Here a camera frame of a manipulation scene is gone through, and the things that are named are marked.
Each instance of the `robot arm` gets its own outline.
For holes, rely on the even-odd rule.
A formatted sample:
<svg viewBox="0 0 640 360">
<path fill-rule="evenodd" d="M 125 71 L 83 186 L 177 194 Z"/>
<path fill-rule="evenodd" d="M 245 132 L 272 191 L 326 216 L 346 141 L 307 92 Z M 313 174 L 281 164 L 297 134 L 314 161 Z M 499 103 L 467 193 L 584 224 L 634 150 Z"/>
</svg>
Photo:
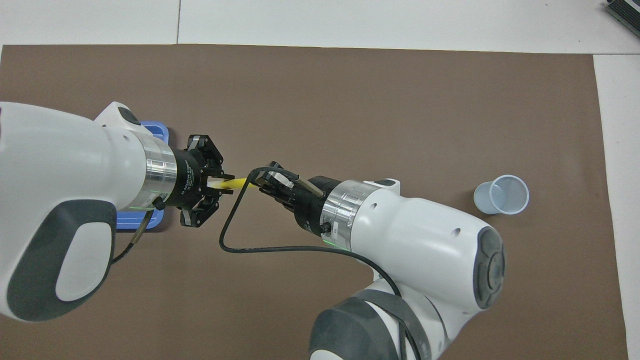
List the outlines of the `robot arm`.
<svg viewBox="0 0 640 360">
<path fill-rule="evenodd" d="M 172 149 L 117 102 L 96 119 L 0 102 L 0 313 L 35 322 L 61 316 L 102 284 L 116 210 L 178 206 L 199 227 L 232 179 L 205 135 Z"/>
<path fill-rule="evenodd" d="M 394 179 L 340 182 L 319 176 L 308 181 L 323 195 L 312 196 L 276 174 L 264 174 L 255 183 L 292 211 L 303 229 L 382 267 L 402 295 L 391 295 L 389 284 L 374 271 L 369 287 L 318 316 L 312 359 L 404 358 L 410 348 L 404 331 L 419 353 L 407 352 L 409 359 L 436 359 L 500 295 L 504 246 L 486 222 L 429 200 L 402 197 Z"/>
</svg>

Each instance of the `brown table surface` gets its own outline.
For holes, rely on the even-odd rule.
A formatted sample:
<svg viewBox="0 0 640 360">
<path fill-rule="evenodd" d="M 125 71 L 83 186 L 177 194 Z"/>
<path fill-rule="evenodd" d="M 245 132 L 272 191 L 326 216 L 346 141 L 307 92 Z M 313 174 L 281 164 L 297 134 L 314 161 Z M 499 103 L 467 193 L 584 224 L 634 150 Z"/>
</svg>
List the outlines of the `brown table surface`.
<svg viewBox="0 0 640 360">
<path fill-rule="evenodd" d="M 627 358 L 590 55 L 6 45 L 0 101 L 90 119 L 120 101 L 165 123 L 173 146 L 210 135 L 237 176 L 277 160 L 308 177 L 399 179 L 404 196 L 479 216 L 506 243 L 502 297 L 443 359 Z M 474 188 L 501 174 L 529 185 L 520 215 L 474 207 Z M 305 357 L 317 314 L 371 272 L 331 254 L 224 253 L 218 235 L 233 200 L 199 229 L 167 211 L 76 311 L 37 324 L 0 318 L 0 357 Z M 118 234 L 118 250 L 130 235 Z M 229 242 L 320 243 L 257 192 Z"/>
</svg>

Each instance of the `black cable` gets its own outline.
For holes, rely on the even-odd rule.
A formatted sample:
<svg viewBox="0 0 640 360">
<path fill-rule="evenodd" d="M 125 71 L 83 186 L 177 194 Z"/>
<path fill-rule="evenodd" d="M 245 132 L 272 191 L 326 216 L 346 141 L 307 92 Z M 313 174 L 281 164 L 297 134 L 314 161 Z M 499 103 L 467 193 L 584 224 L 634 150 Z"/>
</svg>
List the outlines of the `black cable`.
<svg viewBox="0 0 640 360">
<path fill-rule="evenodd" d="M 138 242 L 138 240 L 140 240 L 140 236 L 142 236 L 142 233 L 144 233 L 145 230 L 147 229 L 147 225 L 149 225 L 149 221 L 151 221 L 151 216 L 153 214 L 154 214 L 153 210 L 147 211 L 145 213 L 145 217 L 142 218 L 140 225 L 138 226 L 136 232 L 131 237 L 131 241 L 129 242 L 127 247 L 120 253 L 120 255 L 116 256 L 111 260 L 112 265 L 122 260 L 122 258 L 124 258 L 124 256 L 129 252 L 129 250 L 131 250 L 133 245 L 135 245 Z"/>
<path fill-rule="evenodd" d="M 249 183 L 254 181 L 257 178 L 258 174 L 260 174 L 263 171 L 279 172 L 280 174 L 287 176 L 289 180 L 294 182 L 300 178 L 299 175 L 278 167 L 259 167 L 251 170 L 251 172 L 246 178 L 246 181 L 244 182 L 242 189 L 240 189 L 240 193 L 238 194 L 236 203 L 234 204 L 234 207 L 231 209 L 231 212 L 227 217 L 227 221 L 225 222 L 225 225 L 222 227 L 222 231 L 220 232 L 220 247 L 222 248 L 222 250 L 226 252 L 231 252 L 234 254 L 251 254 L 256 252 L 318 251 L 318 252 L 331 252 L 334 254 L 350 256 L 352 258 L 360 260 L 363 263 L 371 266 L 373 270 L 377 271 L 377 273 L 380 274 L 380 276 L 389 283 L 389 286 L 391 286 L 391 289 L 393 290 L 394 294 L 401 297 L 400 289 L 398 289 L 396 283 L 393 281 L 393 279 L 391 279 L 391 276 L 389 276 L 389 274 L 387 274 L 384 270 L 382 270 L 380 266 L 378 266 L 378 264 L 374 263 L 368 258 L 365 258 L 362 255 L 356 254 L 348 250 L 334 249 L 334 248 L 320 247 L 320 246 L 304 246 L 304 245 L 278 246 L 278 247 L 252 247 L 252 248 L 240 248 L 240 249 L 226 246 L 225 235 L 227 233 L 227 229 L 229 228 L 229 225 L 231 224 L 231 220 L 233 220 L 233 217 L 236 214 L 236 211 L 238 209 L 238 206 L 240 205 L 240 202 L 242 201 L 244 193 L 246 192 L 247 187 L 249 187 Z"/>
</svg>

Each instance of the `blue tray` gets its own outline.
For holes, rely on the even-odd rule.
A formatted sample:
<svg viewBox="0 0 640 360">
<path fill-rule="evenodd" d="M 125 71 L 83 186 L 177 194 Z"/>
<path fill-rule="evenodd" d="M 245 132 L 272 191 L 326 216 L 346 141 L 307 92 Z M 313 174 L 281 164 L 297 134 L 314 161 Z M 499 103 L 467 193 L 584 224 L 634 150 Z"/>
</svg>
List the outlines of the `blue tray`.
<svg viewBox="0 0 640 360">
<path fill-rule="evenodd" d="M 167 129 L 163 123 L 160 121 L 141 121 L 140 124 L 151 131 L 156 138 L 169 144 L 169 129 Z M 147 230 L 158 226 L 162 221 L 163 215 L 164 211 L 154 210 L 154 214 L 151 216 L 151 221 L 147 225 Z M 145 217 L 144 211 L 118 211 L 116 229 L 135 230 L 140 226 L 143 217 Z"/>
</svg>

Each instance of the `yellow object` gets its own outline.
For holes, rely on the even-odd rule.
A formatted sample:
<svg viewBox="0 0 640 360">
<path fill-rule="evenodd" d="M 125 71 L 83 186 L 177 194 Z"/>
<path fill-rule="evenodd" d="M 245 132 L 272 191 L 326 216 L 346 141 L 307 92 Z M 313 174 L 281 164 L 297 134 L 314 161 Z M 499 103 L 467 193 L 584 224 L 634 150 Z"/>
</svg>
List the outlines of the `yellow object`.
<svg viewBox="0 0 640 360">
<path fill-rule="evenodd" d="M 237 190 L 237 189 L 241 189 L 244 186 L 245 182 L 246 182 L 246 177 L 243 177 L 241 179 L 233 179 L 233 180 L 209 181 L 207 185 L 210 188 L 214 188 L 214 189 Z M 249 184 L 249 187 L 256 188 L 257 186 L 255 186 L 254 184 Z"/>
</svg>

